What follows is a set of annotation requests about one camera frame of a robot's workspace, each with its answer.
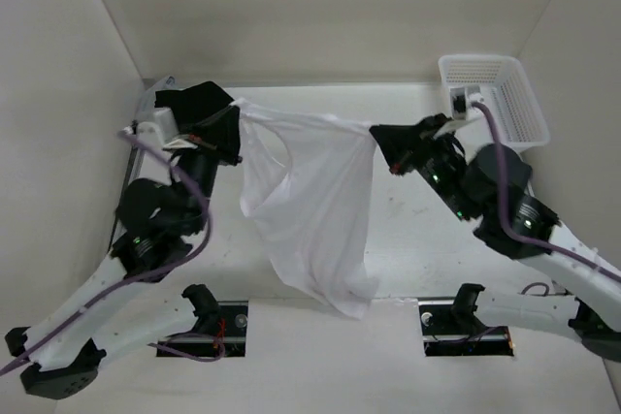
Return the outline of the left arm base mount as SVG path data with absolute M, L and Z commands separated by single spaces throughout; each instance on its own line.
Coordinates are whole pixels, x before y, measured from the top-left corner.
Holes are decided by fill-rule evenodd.
M 245 356 L 248 302 L 218 302 L 204 284 L 188 286 L 182 296 L 194 305 L 197 321 L 190 331 L 155 343 L 157 358 L 209 363 Z

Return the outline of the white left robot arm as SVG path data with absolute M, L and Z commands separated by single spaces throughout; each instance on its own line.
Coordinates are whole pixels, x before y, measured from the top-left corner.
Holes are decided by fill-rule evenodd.
M 149 111 L 119 132 L 135 149 L 167 168 L 166 183 L 139 177 L 124 189 L 115 210 L 123 233 L 96 271 L 47 319 L 10 330 L 13 360 L 24 392 L 62 400 L 90 385 L 113 359 L 143 346 L 174 353 L 171 342 L 210 336 L 225 353 L 216 327 L 217 299 L 204 284 L 187 286 L 154 316 L 127 330 L 106 323 L 146 289 L 197 257 L 212 234 L 210 200 L 217 170 L 241 163 L 240 110 L 229 105 L 192 123 L 177 123 L 169 108 Z

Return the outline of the white tank top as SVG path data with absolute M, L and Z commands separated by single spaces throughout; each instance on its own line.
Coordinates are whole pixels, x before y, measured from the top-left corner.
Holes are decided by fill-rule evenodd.
M 365 248 L 376 142 L 371 122 L 238 99 L 240 208 L 287 286 L 361 319 L 376 295 Z

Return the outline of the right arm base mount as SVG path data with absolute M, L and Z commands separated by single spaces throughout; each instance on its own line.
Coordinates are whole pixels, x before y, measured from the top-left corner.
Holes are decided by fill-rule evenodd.
M 426 357 L 513 357 L 507 327 L 488 327 L 474 317 L 485 288 L 463 284 L 455 297 L 420 299 L 418 313 Z

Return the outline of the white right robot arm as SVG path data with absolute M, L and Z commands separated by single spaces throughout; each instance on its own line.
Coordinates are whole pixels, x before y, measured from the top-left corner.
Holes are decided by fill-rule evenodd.
M 498 327 L 555 334 L 609 361 L 620 360 L 620 272 L 589 249 L 559 215 L 527 191 L 532 168 L 496 142 L 466 158 L 451 118 L 442 113 L 411 126 L 374 125 L 373 139 L 390 173 L 417 172 L 474 236 L 510 260 L 545 274 L 562 294 L 507 295 L 464 283 L 448 312 L 466 340 Z

